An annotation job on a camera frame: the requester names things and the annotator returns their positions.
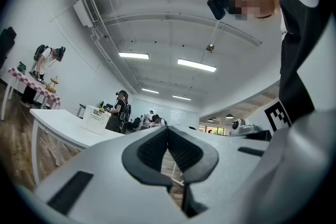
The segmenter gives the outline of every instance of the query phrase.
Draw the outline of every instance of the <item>floor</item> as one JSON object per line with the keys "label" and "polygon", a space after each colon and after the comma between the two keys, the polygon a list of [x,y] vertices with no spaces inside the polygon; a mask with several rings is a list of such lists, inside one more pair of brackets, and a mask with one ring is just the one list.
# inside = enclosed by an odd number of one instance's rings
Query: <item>floor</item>
{"label": "floor", "polygon": [[[4,98],[6,87],[0,83],[0,107]],[[13,182],[34,190],[36,185],[33,176],[31,139],[33,117],[29,109],[20,104],[20,96],[13,93],[12,100],[7,101],[5,121],[0,120],[0,161],[7,170]],[[41,150],[41,177],[42,179],[51,174],[55,165],[56,140],[40,130]],[[79,150],[62,145],[61,165],[69,161],[79,153]],[[166,152],[162,162],[161,173],[171,176],[174,160],[169,152]],[[176,167],[174,178],[182,181],[181,171]],[[170,192],[172,199],[181,206],[183,198],[183,186],[174,183]]]}

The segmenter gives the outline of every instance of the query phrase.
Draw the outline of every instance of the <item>backpack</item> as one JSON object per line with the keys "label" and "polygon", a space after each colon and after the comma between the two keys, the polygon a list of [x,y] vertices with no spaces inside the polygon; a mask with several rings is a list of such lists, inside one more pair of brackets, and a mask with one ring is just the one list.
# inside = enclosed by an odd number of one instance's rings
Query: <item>backpack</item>
{"label": "backpack", "polygon": [[48,49],[49,47],[46,45],[40,45],[37,47],[36,52],[34,54],[34,60],[38,61],[38,59],[40,58],[41,54]]}
{"label": "backpack", "polygon": [[128,121],[131,115],[131,105],[126,104],[124,99],[122,99],[122,101],[124,102],[125,106],[120,111],[119,119],[121,121]]}
{"label": "backpack", "polygon": [[168,126],[167,121],[164,118],[162,118],[162,119],[164,120],[164,125]]}

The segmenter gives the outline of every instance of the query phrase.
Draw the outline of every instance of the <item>checkered tablecloth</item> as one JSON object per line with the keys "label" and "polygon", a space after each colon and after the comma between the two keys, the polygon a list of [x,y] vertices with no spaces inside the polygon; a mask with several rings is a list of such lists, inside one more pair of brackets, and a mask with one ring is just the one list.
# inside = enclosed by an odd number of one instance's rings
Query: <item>checkered tablecloth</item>
{"label": "checkered tablecloth", "polygon": [[50,99],[50,101],[56,103],[58,106],[61,105],[60,98],[57,95],[49,92],[46,89],[46,85],[43,84],[43,83],[41,83],[41,82],[39,82],[39,81],[37,81],[29,72],[25,72],[23,74],[19,70],[17,70],[17,68],[15,68],[15,67],[9,69],[8,72],[13,77],[17,78],[19,81],[21,81],[24,84],[26,84],[28,87],[34,89],[35,91],[37,91],[41,95],[43,95],[43,96],[47,97],[48,99]]}

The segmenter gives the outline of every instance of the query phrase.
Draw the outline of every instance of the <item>window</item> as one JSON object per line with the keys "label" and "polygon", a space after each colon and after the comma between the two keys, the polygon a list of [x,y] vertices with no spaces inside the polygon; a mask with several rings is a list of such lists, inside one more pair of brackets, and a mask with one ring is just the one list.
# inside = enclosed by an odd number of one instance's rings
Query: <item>window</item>
{"label": "window", "polygon": [[224,135],[224,128],[205,126],[205,132],[208,133],[208,134]]}
{"label": "window", "polygon": [[206,126],[203,126],[203,125],[200,125],[200,126],[198,127],[198,130],[199,130],[200,132],[203,132],[203,133],[205,133],[205,129],[206,129]]}

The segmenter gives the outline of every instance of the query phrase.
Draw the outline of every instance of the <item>table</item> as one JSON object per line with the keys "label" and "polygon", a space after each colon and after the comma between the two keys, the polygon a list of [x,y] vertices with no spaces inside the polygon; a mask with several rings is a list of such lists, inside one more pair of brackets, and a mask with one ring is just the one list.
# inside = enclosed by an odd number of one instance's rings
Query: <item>table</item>
{"label": "table", "polygon": [[36,92],[38,92],[40,95],[44,96],[41,108],[43,108],[47,98],[51,99],[54,102],[54,104],[52,105],[52,109],[57,109],[60,107],[60,104],[61,104],[60,97],[49,92],[46,89],[46,85],[37,81],[29,72],[26,72],[25,74],[23,74],[17,68],[13,67],[9,69],[8,73],[11,75],[11,78],[9,79],[9,83],[7,85],[4,100],[2,103],[2,108],[1,108],[1,120],[2,121],[5,119],[5,110],[6,110],[7,100],[10,100],[12,98],[14,88],[17,87],[20,81],[26,84],[28,87],[31,87],[32,89],[36,90]]}
{"label": "table", "polygon": [[32,131],[32,149],[31,161],[33,163],[33,172],[36,185],[40,182],[39,171],[39,134],[38,128],[48,132],[57,139],[56,165],[59,166],[61,143],[66,143],[78,150],[84,150],[87,147],[99,142],[124,136],[104,129],[100,134],[92,133],[82,127],[82,119],[72,115],[66,110],[46,110],[31,109],[30,113],[34,116]]}

